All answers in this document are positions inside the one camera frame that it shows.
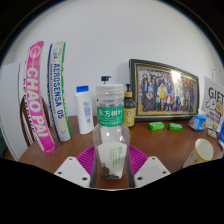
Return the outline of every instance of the wooden desk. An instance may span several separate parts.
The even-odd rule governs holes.
[[[54,173],[68,156],[76,157],[85,149],[93,145],[92,132],[87,135],[79,133],[78,120],[76,116],[68,118],[71,128],[72,138],[67,142],[60,142],[57,139],[54,127],[50,128],[52,138],[57,146],[56,150],[50,154],[44,154],[38,143],[34,142],[21,156],[19,162],[37,166],[50,173]],[[164,121],[165,129],[151,131],[148,128],[149,122],[136,122],[130,128],[131,145],[138,148],[147,156],[156,156],[163,165],[174,173],[180,169],[194,149],[194,143],[198,138],[204,138],[211,142],[214,147],[213,160],[222,157],[222,150],[216,139],[207,135],[205,131],[194,131],[188,126],[188,120],[175,121],[183,126],[182,132],[168,130],[170,121]],[[120,180],[105,180],[97,172],[95,188],[98,189],[127,189],[129,188],[128,173]]]

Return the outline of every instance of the green bottle label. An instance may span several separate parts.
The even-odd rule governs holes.
[[[124,123],[124,106],[97,107],[98,123],[106,127],[115,127]]]

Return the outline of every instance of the group photo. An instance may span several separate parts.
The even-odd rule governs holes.
[[[196,82],[181,73],[139,69],[139,109],[142,112],[195,112],[196,91]]]

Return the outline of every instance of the framed photo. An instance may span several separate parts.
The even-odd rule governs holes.
[[[130,59],[136,121],[190,119],[198,114],[198,77],[169,65]]]

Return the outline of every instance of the cup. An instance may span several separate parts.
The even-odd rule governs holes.
[[[212,144],[206,139],[199,138],[195,142],[194,149],[185,161],[183,168],[186,168],[190,165],[210,161],[213,155],[214,149]]]

